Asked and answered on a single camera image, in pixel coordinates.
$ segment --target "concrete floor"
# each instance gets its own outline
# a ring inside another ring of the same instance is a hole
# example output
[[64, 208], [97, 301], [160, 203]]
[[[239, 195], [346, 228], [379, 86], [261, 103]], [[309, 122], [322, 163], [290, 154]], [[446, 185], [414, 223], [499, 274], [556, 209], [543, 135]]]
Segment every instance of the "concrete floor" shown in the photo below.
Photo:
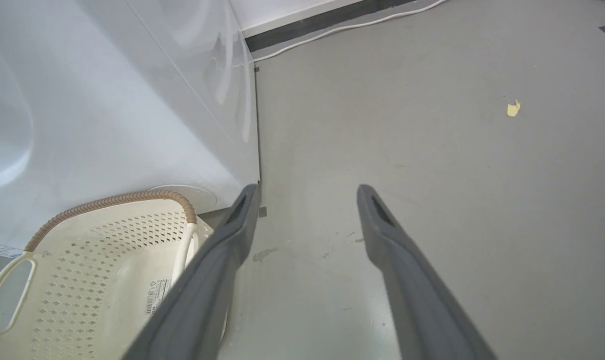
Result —
[[399, 357], [368, 183], [500, 358], [605, 359], [602, 25], [600, 0], [451, 0], [261, 61], [267, 216], [220, 358]]

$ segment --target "yellow debris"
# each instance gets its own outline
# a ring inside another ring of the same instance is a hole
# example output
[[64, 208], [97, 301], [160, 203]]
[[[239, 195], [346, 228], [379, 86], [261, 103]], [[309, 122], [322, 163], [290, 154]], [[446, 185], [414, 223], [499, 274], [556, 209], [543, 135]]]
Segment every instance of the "yellow debris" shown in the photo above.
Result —
[[514, 117], [518, 114], [518, 110], [520, 110], [520, 102], [518, 100], [515, 101], [515, 105], [507, 104], [506, 116]]

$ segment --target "white washing machine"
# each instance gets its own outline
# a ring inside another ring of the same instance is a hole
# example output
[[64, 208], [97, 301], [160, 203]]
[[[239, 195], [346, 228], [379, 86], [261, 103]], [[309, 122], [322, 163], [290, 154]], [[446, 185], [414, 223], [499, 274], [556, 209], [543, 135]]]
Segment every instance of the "white washing machine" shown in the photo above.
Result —
[[254, 79], [228, 0], [0, 1], [0, 253], [126, 192], [229, 207], [260, 176]]

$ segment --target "sticker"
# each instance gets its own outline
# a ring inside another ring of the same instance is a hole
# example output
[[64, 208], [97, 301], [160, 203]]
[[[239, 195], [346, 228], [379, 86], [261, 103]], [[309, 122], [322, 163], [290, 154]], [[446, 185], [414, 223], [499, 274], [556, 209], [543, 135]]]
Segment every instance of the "sticker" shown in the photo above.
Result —
[[149, 283], [149, 291], [147, 291], [147, 306], [145, 306], [144, 313], [152, 315], [158, 309], [161, 301], [165, 299], [167, 293], [170, 292], [172, 286], [172, 278], [161, 278], [154, 280]]
[[5, 246], [0, 244], [0, 256], [4, 256], [6, 258], [16, 258], [17, 256], [22, 255], [23, 250], [19, 248]]

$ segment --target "black baseboard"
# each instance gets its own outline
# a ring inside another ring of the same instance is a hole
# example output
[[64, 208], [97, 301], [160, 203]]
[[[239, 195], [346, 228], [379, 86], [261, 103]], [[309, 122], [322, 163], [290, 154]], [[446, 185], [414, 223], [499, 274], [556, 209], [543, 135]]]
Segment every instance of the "black baseboard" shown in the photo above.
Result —
[[343, 21], [415, 1], [416, 0], [362, 0], [351, 5], [339, 7], [248, 37], [246, 39], [247, 46], [250, 51], [268, 48], [269, 46], [295, 39], [311, 32], [316, 32], [317, 30], [332, 27]]

